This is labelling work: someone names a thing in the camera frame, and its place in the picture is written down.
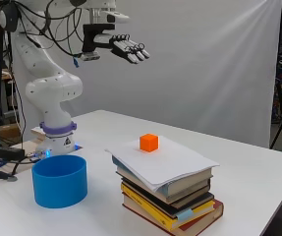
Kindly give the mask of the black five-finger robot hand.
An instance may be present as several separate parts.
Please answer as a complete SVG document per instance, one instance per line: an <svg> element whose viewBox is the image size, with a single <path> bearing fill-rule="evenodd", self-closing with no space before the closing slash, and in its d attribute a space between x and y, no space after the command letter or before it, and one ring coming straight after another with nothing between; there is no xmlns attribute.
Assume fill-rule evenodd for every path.
<svg viewBox="0 0 282 236"><path fill-rule="evenodd" d="M131 40L128 34L98 34L93 43L98 48L107 48L114 55L123 58L131 64L138 64L150 57L143 43Z"/></svg>

